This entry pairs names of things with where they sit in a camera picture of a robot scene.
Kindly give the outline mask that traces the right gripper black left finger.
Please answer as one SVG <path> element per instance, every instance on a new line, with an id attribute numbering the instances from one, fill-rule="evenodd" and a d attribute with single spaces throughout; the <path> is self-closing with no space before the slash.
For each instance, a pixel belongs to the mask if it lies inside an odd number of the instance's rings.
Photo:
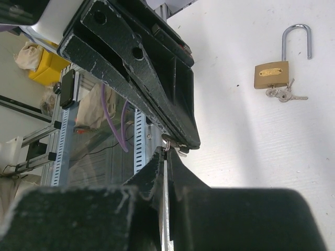
<path id="1" fill-rule="evenodd" d="M 161 250 L 163 148 L 122 185 L 37 187 L 11 205 L 1 250 Z"/>

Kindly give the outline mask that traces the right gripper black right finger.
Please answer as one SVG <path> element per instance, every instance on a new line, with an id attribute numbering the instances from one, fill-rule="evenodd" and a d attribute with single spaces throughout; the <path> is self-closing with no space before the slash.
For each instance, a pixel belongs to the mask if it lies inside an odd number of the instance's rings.
<path id="1" fill-rule="evenodd" d="M 212 188 L 166 154 L 175 250 L 326 250 L 303 196 L 283 188 Z"/>

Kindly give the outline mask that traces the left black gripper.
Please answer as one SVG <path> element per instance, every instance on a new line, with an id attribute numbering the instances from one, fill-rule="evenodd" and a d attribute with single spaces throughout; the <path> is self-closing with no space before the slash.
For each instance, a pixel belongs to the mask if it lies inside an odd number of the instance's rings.
<path id="1" fill-rule="evenodd" d="M 175 142 L 200 147 L 192 53 L 145 1 L 84 1 L 58 53 L 109 85 Z"/>

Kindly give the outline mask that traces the silver key set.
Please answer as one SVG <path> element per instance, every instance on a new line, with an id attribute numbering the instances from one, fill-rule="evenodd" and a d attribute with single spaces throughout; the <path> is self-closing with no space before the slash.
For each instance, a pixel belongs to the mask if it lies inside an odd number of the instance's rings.
<path id="1" fill-rule="evenodd" d="M 167 134 L 162 134 L 162 139 L 165 142 L 166 151 L 174 148 L 179 156 L 187 157 L 187 154 L 189 153 L 189 148 L 186 145 L 178 142 L 175 138 Z"/>
<path id="2" fill-rule="evenodd" d="M 308 100 L 307 96 L 296 96 L 292 94 L 292 85 L 295 79 L 293 78 L 285 89 L 269 88 L 265 94 L 268 97 L 278 98 L 282 103 L 286 103 L 291 100 Z"/>

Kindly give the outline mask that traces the large brass padlock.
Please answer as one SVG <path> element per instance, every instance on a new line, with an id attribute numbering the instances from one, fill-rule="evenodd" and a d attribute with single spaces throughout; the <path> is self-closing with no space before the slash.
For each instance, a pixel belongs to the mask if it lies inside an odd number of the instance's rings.
<path id="1" fill-rule="evenodd" d="M 307 37 L 307 59 L 312 59 L 312 31 L 306 24 L 295 24 L 286 28 L 282 34 L 281 60 L 264 63 L 254 68 L 254 88 L 268 89 L 284 87 L 289 82 L 289 62 L 287 61 L 287 37 L 295 29 L 303 29 Z"/>

